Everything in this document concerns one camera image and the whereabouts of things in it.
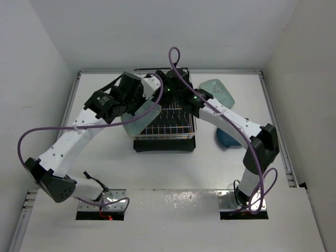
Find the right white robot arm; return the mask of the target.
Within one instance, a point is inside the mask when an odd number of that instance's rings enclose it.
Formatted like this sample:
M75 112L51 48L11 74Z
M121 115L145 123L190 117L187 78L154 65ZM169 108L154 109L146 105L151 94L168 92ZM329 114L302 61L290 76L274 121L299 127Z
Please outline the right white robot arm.
M163 81L163 100L176 102L186 112L211 123L237 141L245 150L245 171L239 185L231 194L235 208L247 208L257 191L264 197L264 175L279 154L276 128L271 124L256 124L231 110L234 100L218 79L202 82L193 88L188 73L172 69L155 72Z

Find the light green rectangular plate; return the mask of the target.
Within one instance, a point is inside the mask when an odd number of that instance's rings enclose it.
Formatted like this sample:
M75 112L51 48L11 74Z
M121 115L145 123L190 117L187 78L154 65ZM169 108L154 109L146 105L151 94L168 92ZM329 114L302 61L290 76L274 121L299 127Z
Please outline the light green rectangular plate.
M148 99L140 106L134 115L125 113L121 116L121 122L131 121L124 124L123 127L130 137L139 135L152 121L161 113L162 107Z

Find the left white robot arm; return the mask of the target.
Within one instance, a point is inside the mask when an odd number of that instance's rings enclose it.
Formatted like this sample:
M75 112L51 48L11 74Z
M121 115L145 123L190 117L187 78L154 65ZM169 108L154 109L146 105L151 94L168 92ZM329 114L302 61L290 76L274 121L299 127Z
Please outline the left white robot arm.
M134 115L160 87L152 78L145 80L124 72L117 79L95 91L84 103L73 124L64 129L61 137L37 158L28 158L25 170L34 182L56 203L70 197L99 199L105 191L92 178L73 178L68 175L73 162L89 142L115 118Z

